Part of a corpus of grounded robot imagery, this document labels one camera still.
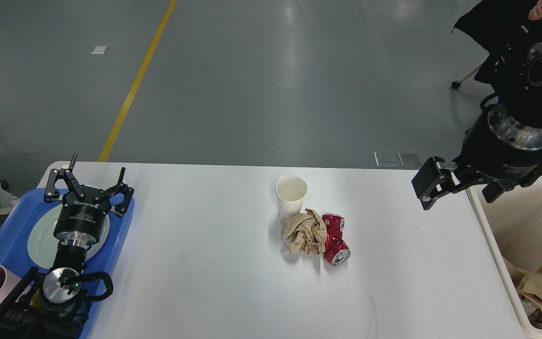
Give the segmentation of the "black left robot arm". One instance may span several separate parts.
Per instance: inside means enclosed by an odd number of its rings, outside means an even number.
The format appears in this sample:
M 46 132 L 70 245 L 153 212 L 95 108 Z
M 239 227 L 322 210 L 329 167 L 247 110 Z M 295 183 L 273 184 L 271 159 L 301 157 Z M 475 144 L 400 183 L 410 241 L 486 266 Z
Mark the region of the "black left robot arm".
M 21 197 L 0 229 L 0 265 L 20 276 L 0 302 L 0 339 L 85 339 L 133 216 L 134 189 L 78 182 L 74 154 L 44 188 Z

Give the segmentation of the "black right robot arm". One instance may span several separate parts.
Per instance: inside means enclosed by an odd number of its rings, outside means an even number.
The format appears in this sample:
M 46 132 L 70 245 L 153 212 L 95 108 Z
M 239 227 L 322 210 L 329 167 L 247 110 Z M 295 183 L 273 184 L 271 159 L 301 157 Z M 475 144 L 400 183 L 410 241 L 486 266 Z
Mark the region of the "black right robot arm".
M 452 161 L 430 157 L 412 179 L 424 210 L 449 193 L 484 185 L 486 202 L 542 175 L 542 32 L 520 26 L 515 40 L 494 50 L 488 64 L 494 89 L 465 132 Z

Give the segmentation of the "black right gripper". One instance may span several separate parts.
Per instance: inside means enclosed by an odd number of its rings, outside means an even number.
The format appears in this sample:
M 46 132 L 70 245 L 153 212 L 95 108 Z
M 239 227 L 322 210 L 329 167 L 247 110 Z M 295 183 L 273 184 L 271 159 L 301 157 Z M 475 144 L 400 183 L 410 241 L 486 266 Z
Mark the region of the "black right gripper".
M 489 105 L 465 135 L 453 160 L 430 157 L 411 180 L 424 210 L 448 194 L 490 182 L 482 189 L 486 202 L 511 191 L 511 182 L 531 185 L 542 175 L 542 129 L 521 124 L 504 105 Z

